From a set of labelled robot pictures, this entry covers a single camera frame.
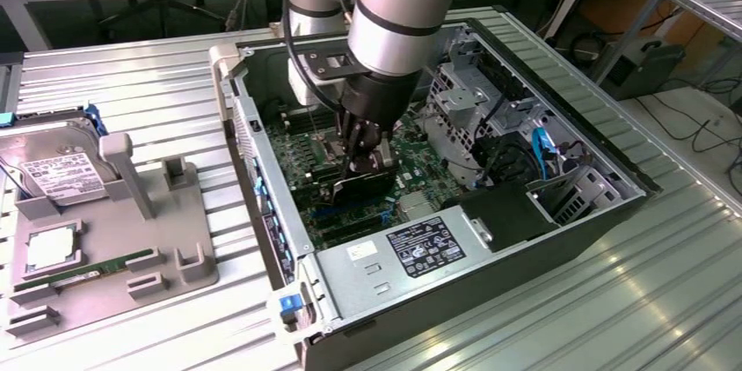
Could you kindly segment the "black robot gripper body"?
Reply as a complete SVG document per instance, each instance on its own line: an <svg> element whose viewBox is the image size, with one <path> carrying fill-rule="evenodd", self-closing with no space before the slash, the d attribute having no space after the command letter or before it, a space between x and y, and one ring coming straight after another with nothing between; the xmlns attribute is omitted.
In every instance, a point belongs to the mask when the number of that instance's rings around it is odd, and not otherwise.
<svg viewBox="0 0 742 371"><path fill-rule="evenodd" d="M370 122L390 131L410 106L420 78L421 71L405 76L375 72L349 76L341 95L341 130L349 131L357 122Z"/></svg>

